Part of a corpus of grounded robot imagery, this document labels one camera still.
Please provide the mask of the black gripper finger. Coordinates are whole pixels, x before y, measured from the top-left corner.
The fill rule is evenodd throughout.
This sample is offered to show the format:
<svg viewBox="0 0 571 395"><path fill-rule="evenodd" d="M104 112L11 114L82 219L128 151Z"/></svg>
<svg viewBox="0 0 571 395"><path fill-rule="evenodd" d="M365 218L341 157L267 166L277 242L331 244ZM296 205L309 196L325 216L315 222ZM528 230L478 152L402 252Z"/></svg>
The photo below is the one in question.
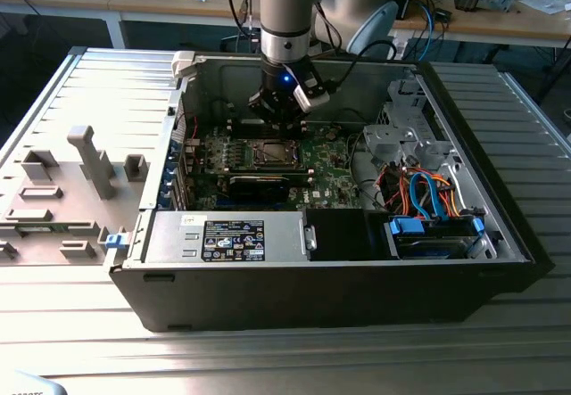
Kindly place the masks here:
<svg viewBox="0 0 571 395"><path fill-rule="evenodd" d="M290 99L281 92L260 90L248 99L249 109L282 138L290 133Z"/></svg>
<svg viewBox="0 0 571 395"><path fill-rule="evenodd" d="M307 123L305 113L298 103L293 103L291 108L287 111L287 138L299 139L302 138L307 131Z"/></svg>

